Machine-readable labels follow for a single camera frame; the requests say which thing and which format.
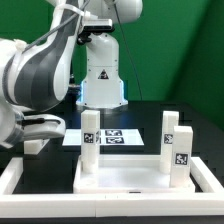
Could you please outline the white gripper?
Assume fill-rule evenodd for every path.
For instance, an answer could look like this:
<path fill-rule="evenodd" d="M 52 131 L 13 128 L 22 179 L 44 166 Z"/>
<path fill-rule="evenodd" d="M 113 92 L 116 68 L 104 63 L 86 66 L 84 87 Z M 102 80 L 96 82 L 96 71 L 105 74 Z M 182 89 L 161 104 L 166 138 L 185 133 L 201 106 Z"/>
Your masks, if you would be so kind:
<path fill-rule="evenodd" d="M 51 114 L 25 116 L 21 121 L 22 141 L 60 138 L 65 135 L 65 121 Z"/>

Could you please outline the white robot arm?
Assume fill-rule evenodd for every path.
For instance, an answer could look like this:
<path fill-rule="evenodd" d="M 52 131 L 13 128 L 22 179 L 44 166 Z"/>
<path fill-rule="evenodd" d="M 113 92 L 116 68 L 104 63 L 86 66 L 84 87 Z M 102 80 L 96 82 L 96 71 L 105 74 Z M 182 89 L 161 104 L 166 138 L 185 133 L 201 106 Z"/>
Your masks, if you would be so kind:
<path fill-rule="evenodd" d="M 50 31 L 31 44 L 0 39 L 0 146 L 59 138 L 65 121 L 47 111 L 69 89 L 76 45 L 87 49 L 87 75 L 80 106 L 114 109 L 126 105 L 118 74 L 116 23 L 141 15 L 142 0 L 47 0 L 54 6 Z"/>

